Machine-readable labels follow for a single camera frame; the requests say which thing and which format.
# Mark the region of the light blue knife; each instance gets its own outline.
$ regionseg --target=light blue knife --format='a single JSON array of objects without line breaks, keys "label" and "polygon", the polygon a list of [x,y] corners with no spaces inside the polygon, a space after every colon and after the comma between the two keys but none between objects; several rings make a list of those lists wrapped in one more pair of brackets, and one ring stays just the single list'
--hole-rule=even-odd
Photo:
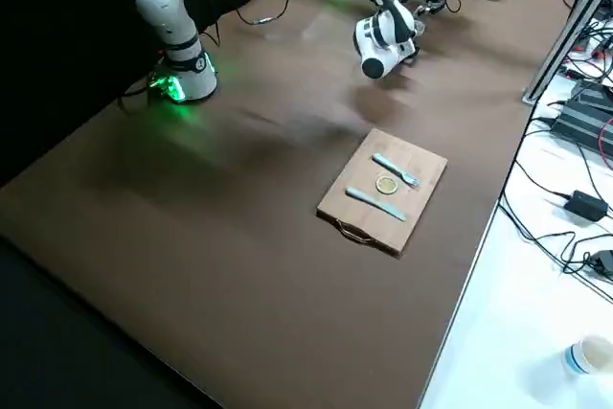
[{"label": "light blue knife", "polygon": [[391,205],[390,203],[384,203],[382,201],[378,201],[372,198],[367,193],[363,193],[362,191],[359,191],[358,189],[354,187],[348,187],[345,190],[345,193],[351,198],[355,198],[356,200],[360,200],[360,201],[363,201],[364,203],[368,203],[369,205],[372,205],[378,208],[379,210],[384,211],[388,215],[391,215],[398,220],[402,220],[402,221],[406,220],[406,216],[404,215],[404,213],[400,211],[398,208],[396,208],[394,205]]},{"label": "light blue knife", "polygon": [[402,181],[407,183],[409,186],[417,187],[419,184],[421,184],[421,181],[419,181],[417,177],[412,176],[408,172],[397,167],[380,153],[376,153],[375,155],[373,155],[373,160],[379,165],[381,165],[383,168],[391,171],[393,174],[400,177],[400,179],[402,179]]}]

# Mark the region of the paper cup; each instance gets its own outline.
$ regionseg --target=paper cup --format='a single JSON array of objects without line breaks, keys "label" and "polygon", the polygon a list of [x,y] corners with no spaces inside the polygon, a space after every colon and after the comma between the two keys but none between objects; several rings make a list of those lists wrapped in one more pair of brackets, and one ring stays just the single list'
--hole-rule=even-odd
[{"label": "paper cup", "polygon": [[603,337],[589,336],[564,351],[566,364],[580,375],[613,374],[613,344]]}]

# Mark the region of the green led light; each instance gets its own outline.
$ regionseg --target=green led light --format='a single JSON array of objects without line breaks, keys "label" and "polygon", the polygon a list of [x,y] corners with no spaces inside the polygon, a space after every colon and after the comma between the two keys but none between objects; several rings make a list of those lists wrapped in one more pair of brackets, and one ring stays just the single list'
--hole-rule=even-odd
[{"label": "green led light", "polygon": [[150,88],[158,87],[169,98],[175,102],[182,102],[185,100],[185,92],[181,87],[179,79],[174,76],[164,76],[156,79],[149,85]]},{"label": "green led light", "polygon": [[205,53],[204,57],[207,59],[207,64],[209,64],[211,66],[211,70],[213,71],[213,73],[216,74],[217,71],[215,70],[215,67],[214,67],[213,63],[211,62],[211,57],[209,57],[209,54]]},{"label": "green led light", "polygon": [[166,93],[175,102],[182,102],[185,100],[185,92],[183,91],[183,88],[181,88],[181,83],[179,83],[177,77],[169,78],[169,85],[166,89]]}]

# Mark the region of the plastic knife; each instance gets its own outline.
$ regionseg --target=plastic knife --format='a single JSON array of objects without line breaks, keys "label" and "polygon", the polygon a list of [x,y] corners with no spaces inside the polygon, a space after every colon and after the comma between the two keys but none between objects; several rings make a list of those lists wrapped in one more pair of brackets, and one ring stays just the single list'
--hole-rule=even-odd
[{"label": "plastic knife", "polygon": [[398,208],[396,208],[394,205],[391,205],[390,203],[378,201],[372,198],[367,193],[363,193],[362,191],[359,191],[358,189],[354,187],[348,187],[345,190],[345,193],[351,198],[355,198],[356,200],[360,200],[360,201],[363,201],[364,203],[372,205],[378,208],[379,210],[384,211],[388,215],[395,217],[398,220],[402,220],[402,221],[406,220],[406,216],[404,215],[404,213],[400,211]]}]

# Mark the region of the brown tabletop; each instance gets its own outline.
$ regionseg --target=brown tabletop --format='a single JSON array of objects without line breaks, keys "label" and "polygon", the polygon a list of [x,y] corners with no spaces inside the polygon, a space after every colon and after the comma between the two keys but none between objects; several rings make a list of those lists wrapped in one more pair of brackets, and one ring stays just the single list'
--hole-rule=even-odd
[{"label": "brown tabletop", "polygon": [[[291,0],[259,28],[229,15],[209,102],[107,107],[0,193],[0,231],[227,407],[413,407],[558,3],[463,0],[381,82],[360,74],[359,12]],[[399,259],[315,216],[372,126],[448,159]]]}]

